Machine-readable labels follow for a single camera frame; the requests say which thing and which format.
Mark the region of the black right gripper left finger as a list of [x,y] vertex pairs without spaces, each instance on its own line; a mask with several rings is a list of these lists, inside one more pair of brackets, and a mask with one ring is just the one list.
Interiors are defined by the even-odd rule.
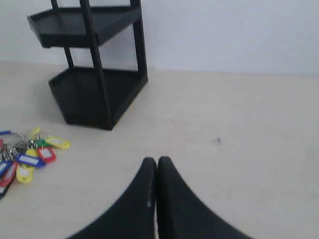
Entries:
[[151,157],[142,164],[118,200],[71,239],[154,239],[157,164]]

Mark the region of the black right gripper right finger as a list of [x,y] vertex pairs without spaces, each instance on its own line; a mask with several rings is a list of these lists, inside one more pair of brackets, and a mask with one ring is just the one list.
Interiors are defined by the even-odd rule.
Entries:
[[173,161],[162,156],[157,172],[160,239],[249,239],[208,208],[183,180]]

